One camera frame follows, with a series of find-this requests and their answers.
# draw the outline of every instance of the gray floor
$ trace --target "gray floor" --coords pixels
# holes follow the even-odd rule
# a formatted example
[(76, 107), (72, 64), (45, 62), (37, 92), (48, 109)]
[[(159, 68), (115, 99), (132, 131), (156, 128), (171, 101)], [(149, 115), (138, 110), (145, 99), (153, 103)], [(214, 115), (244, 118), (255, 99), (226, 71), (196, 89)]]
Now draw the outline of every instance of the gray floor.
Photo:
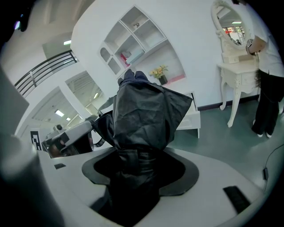
[[(265, 182), (262, 170), (268, 155), (284, 143), (284, 114), (280, 115), (273, 136), (259, 138), (252, 130), (258, 102), (250, 101), (239, 105), (232, 128), (227, 127), (232, 107), (201, 111), (200, 138), (197, 130), (180, 130), (168, 146), (229, 164), (260, 188)], [(277, 149), (269, 158), (267, 167), (271, 189), (284, 164), (284, 147)]]

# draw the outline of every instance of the flower pot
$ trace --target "flower pot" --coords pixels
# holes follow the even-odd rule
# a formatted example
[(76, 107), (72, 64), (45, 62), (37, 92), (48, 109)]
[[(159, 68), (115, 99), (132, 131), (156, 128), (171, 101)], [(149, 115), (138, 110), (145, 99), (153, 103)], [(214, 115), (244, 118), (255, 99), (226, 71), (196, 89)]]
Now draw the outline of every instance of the flower pot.
[(161, 83), (161, 85), (164, 85), (168, 82), (167, 78), (165, 77), (165, 75), (163, 75), (162, 77), (159, 78), (159, 81)]

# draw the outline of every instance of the white shirt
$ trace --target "white shirt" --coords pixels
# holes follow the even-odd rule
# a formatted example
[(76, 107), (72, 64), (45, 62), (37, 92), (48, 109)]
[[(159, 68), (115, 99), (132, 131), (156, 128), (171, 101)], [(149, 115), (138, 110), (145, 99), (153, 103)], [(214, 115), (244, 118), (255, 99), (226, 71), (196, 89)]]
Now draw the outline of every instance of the white shirt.
[(247, 10), (253, 23), (254, 35), (266, 42), (265, 48), (260, 51), (259, 69), (267, 74), (284, 77), (284, 66), (270, 30), (254, 9), (247, 4)]

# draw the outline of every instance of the mirror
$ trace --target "mirror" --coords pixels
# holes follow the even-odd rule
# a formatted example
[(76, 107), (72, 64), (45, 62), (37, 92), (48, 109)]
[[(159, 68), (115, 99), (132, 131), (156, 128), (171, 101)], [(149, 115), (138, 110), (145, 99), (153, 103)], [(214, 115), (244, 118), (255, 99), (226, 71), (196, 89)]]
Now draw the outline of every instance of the mirror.
[(244, 44), (245, 29), (241, 17), (235, 11), (224, 6), (218, 6), (216, 13), (220, 26), (230, 40), (238, 46)]

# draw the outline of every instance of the black cape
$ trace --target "black cape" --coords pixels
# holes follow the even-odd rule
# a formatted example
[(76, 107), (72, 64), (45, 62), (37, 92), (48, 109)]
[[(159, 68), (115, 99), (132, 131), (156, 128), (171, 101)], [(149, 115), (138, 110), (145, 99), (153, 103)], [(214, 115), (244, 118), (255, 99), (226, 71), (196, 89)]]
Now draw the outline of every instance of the black cape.
[(118, 154), (108, 171), (110, 210), (103, 215), (133, 226), (159, 200), (159, 154), (174, 139), (192, 98), (150, 83), (141, 71), (134, 75), (129, 69), (118, 84), (113, 111), (94, 123)]

